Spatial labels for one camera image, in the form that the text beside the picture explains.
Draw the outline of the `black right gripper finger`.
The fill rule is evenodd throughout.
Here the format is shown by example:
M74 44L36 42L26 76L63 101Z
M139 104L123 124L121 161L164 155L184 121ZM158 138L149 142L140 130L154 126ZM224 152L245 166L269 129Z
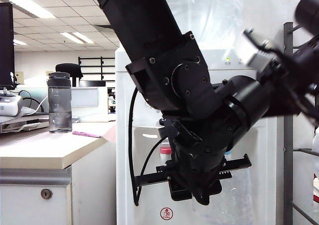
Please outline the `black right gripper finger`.
M259 117L299 115L301 109L292 97L292 90L287 82L259 82L266 105Z

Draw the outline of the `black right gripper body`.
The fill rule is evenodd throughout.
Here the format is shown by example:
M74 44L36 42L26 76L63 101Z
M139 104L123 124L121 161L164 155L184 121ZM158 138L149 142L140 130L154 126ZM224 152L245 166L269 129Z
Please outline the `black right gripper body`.
M282 62L285 69L284 90L288 93L290 104L297 108L313 126L319 125L319 109L307 99L306 95L319 94L318 62L301 62L286 60Z

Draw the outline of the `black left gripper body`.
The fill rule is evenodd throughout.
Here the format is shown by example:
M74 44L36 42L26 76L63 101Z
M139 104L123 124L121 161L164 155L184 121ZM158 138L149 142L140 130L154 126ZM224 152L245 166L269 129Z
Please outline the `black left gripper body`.
M231 178L229 172L229 161L222 159L221 164L207 173L180 172L179 167L168 160L163 168L157 170L164 172L164 176L169 178L170 196L173 201L184 201L195 198L202 205L207 206L210 196L222 192L220 180Z

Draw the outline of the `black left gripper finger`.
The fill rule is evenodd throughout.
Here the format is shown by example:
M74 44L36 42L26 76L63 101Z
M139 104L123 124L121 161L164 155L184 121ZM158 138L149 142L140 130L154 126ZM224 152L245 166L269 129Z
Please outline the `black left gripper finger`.
M234 159L234 160L226 160L225 170L226 171L233 171L233 170L240 170L246 169L251 167L251 161L247 153L243 155L241 159Z
M171 179L171 175L165 173L151 173L135 177L137 187L167 182Z

